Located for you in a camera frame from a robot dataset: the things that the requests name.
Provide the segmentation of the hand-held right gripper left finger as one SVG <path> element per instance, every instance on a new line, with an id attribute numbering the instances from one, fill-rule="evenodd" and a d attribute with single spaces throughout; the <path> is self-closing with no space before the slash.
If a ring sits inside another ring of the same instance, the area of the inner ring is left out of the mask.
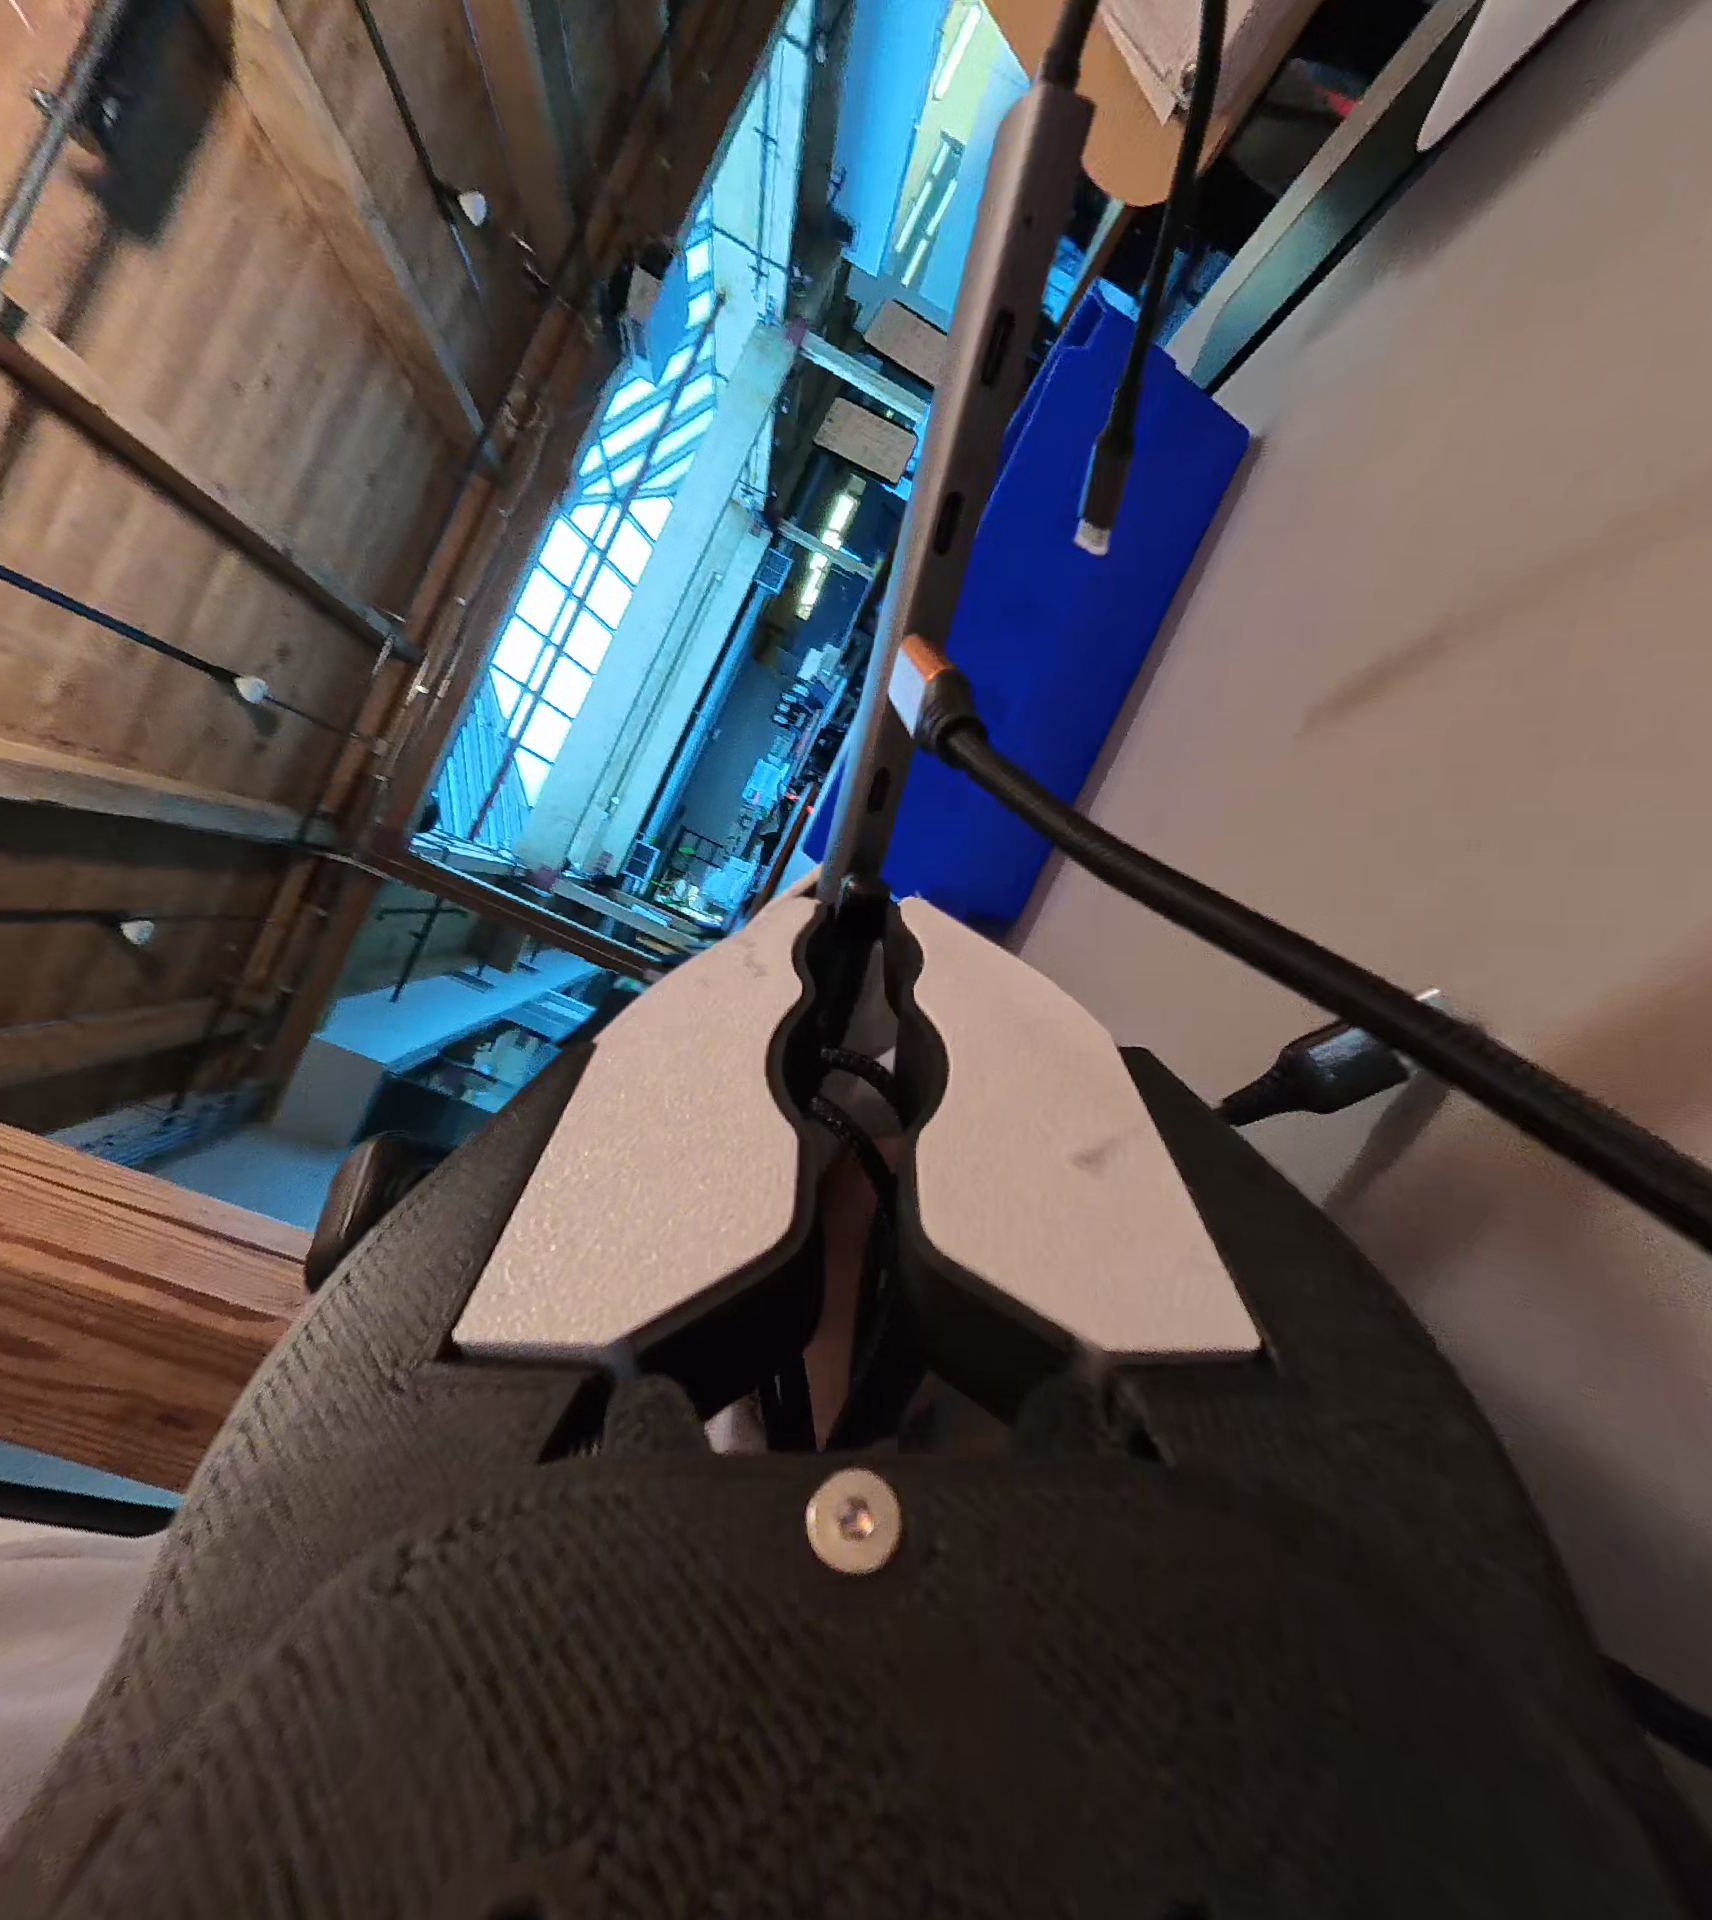
<path id="1" fill-rule="evenodd" d="M 587 1043 L 450 1330 L 457 1364 L 672 1379 L 712 1417 L 800 1358 L 821 1236 L 784 1070 L 823 917 L 774 900 Z"/>

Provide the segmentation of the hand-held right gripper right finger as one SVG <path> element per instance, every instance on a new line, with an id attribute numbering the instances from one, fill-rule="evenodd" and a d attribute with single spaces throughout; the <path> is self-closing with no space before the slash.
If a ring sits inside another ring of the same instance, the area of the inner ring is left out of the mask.
<path id="1" fill-rule="evenodd" d="M 892 911 L 892 1007 L 902 1280 L 936 1378 L 1012 1421 L 1060 1376 L 1264 1352 L 1100 1020 L 923 897 Z"/>

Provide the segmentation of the blue plastic bin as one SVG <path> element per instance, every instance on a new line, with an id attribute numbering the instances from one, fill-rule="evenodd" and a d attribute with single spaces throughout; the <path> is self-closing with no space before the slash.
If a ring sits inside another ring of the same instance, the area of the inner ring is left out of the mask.
<path id="1" fill-rule="evenodd" d="M 1248 428 L 1152 345 L 1107 552 L 1076 545 L 1132 325 L 1132 308 L 1100 292 L 1061 324 L 1003 432 L 948 634 L 992 744 L 1065 804 L 1083 792 L 1249 446 Z M 927 897 L 1000 942 L 1047 856 L 1035 830 L 917 753 L 881 876 L 896 897 Z"/>

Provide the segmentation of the dark grey USB hub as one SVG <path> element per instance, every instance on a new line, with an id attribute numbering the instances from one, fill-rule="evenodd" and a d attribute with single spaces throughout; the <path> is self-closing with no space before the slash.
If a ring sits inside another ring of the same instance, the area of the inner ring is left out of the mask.
<path id="1" fill-rule="evenodd" d="M 892 674 L 913 640 L 945 650 L 1089 121 L 1091 103 L 1077 83 L 1039 78 L 1012 103 L 990 149 L 948 356 L 820 861 L 815 897 L 830 910 L 881 891 L 899 789 L 916 752 L 913 722 L 892 703 Z"/>

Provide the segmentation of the grey desk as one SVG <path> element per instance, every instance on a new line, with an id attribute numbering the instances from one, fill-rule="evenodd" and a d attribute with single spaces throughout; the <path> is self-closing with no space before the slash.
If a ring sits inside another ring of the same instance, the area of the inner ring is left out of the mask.
<path id="1" fill-rule="evenodd" d="M 1580 4 L 1221 396 L 1085 808 L 1712 1168 L 1712 4 Z M 1426 1082 L 1249 1140 L 1712 1719 L 1712 1259 Z"/>

